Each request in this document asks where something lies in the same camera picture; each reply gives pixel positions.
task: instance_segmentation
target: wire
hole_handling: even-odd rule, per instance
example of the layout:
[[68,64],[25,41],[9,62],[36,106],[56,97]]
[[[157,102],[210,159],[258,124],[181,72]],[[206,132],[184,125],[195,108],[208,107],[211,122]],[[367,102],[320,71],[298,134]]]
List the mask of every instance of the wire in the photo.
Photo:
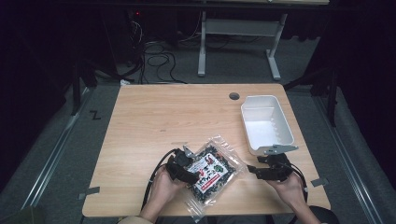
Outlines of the wire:
[[[143,62],[145,62],[146,61],[145,54],[142,54],[142,58],[143,58]],[[140,69],[140,75],[139,75],[139,79],[137,81],[137,84],[142,84],[143,85],[143,79],[145,79],[147,84],[149,84],[148,80],[145,77],[145,69],[146,69],[146,63],[143,63],[142,64],[142,68]]]
[[85,219],[85,217],[84,217],[84,215],[82,215],[81,219],[79,220],[79,224],[82,224],[84,222],[84,219]]
[[179,40],[179,44],[186,47],[196,47],[201,44],[201,40],[197,39],[201,35],[189,37],[188,39]]
[[[291,169],[295,174],[297,174],[297,176],[299,176],[301,178],[301,180],[303,181],[303,195],[304,195],[304,200],[305,202],[308,201],[308,190],[307,190],[307,185],[306,185],[306,181],[305,181],[305,177],[303,175],[303,172],[301,172],[301,170],[294,164],[291,163],[291,166],[289,166],[286,163],[282,163],[282,162],[278,162],[277,164],[279,165],[283,165],[288,167],[289,169]],[[295,223],[297,220],[297,216],[294,216],[293,219],[289,222],[289,224],[293,224]]]
[[142,29],[142,27],[140,26],[139,23],[137,23],[137,22],[135,22],[135,21],[131,21],[131,23],[133,23],[133,24],[134,24],[134,27],[135,27],[135,28],[134,28],[134,35],[136,34],[137,27],[139,27],[140,36],[139,36],[139,41],[137,42],[137,44],[140,44],[140,42],[142,42],[143,29]]
[[157,173],[158,169],[160,169],[160,167],[163,166],[163,161],[164,161],[170,154],[172,154],[172,153],[174,153],[174,152],[177,152],[177,151],[178,151],[178,149],[176,149],[176,148],[170,150],[169,152],[167,152],[167,153],[163,156],[163,158],[160,160],[160,162],[158,162],[157,166],[155,167],[154,171],[153,171],[152,174],[151,174],[151,177],[149,178],[148,185],[147,185],[147,187],[146,187],[145,197],[144,197],[144,199],[143,199],[143,203],[142,203],[142,208],[141,208],[141,209],[143,209],[143,207],[146,205],[146,203],[147,203],[147,201],[148,201],[149,192],[150,192],[150,190],[151,190],[151,185],[152,185],[152,182],[154,181],[154,177],[155,177],[155,174]]
[[212,38],[212,39],[216,39],[216,37],[217,38],[219,38],[219,40],[215,40],[215,41],[223,41],[223,40],[225,40],[225,43],[223,43],[220,47],[211,47],[211,46],[209,46],[207,43],[206,43],[206,47],[207,48],[209,48],[209,49],[222,49],[222,48],[224,48],[224,47],[226,47],[229,43],[230,43],[230,37],[223,37],[222,35],[210,35],[210,37]]
[[178,41],[179,43],[182,43],[182,42],[185,42],[185,41],[188,41],[188,40],[191,40],[191,39],[194,39],[194,38],[200,36],[200,35],[197,35],[196,33],[198,31],[198,27],[199,27],[201,18],[202,18],[202,11],[199,13],[198,22],[197,22],[197,25],[195,26],[195,30],[192,33],[192,35],[190,35],[190,37],[187,37],[186,39],[179,40]]
[[[149,52],[148,49],[153,48],[153,47],[160,47],[160,49],[158,50],[158,52]],[[176,58],[175,55],[171,52],[166,52],[164,47],[162,45],[150,45],[148,46],[145,50],[144,50],[145,54],[151,55],[148,59],[147,59],[147,64],[153,67],[156,67],[156,76],[160,81],[164,81],[167,83],[184,83],[187,84],[187,82],[184,82],[182,80],[178,80],[173,76],[173,71],[175,70],[176,67]],[[158,60],[158,59],[163,59],[163,62],[161,63],[154,63],[153,60]],[[160,77],[160,69],[168,64],[168,63],[172,63],[172,67],[169,71],[169,76],[171,79],[164,79],[162,77]]]
[[254,43],[256,41],[259,41],[264,38],[264,36],[253,36],[251,40],[244,40],[242,38],[246,38],[245,36],[242,36],[242,38],[235,38],[239,37],[240,35],[231,35],[230,36],[230,41],[234,43]]

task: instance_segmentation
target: plastic bag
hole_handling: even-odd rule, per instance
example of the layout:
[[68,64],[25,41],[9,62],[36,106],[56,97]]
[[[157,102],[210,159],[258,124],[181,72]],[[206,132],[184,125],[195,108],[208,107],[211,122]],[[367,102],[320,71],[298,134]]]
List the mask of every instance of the plastic bag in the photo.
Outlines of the plastic bag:
[[230,145],[215,136],[195,152],[193,164],[186,167],[192,173],[200,173],[200,179],[185,190],[191,217],[198,222],[205,216],[205,208],[216,202],[218,195],[240,173],[247,169]]

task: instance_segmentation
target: white metal frame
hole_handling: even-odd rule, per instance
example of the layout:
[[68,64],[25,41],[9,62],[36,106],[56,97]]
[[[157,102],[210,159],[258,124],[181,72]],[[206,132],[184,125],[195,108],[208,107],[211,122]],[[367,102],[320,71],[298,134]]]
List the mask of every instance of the white metal frame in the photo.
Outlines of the white metal frame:
[[205,76],[206,64],[206,34],[216,35],[255,35],[272,36],[274,43],[271,49],[266,50],[266,57],[270,64],[271,72],[275,80],[280,80],[280,74],[275,61],[275,52],[279,44],[280,36],[285,26],[288,14],[282,14],[280,21],[239,21],[207,19],[206,12],[202,13],[201,47],[198,62],[198,77]]

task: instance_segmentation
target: hole in table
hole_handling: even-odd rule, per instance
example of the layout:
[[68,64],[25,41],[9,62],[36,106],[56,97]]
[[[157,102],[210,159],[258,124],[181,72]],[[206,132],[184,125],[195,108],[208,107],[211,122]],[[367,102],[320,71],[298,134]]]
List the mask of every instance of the hole in table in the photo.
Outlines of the hole in table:
[[239,94],[237,92],[231,92],[229,97],[232,100],[239,100]]

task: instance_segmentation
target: white plastic container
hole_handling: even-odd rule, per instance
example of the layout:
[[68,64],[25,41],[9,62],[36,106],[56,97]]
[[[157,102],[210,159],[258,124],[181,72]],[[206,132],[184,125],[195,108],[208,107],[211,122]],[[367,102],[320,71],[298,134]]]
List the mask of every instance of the white plastic container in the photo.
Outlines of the white plastic container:
[[273,145],[291,145],[293,135],[273,95],[248,96],[241,106],[249,151],[262,156]]

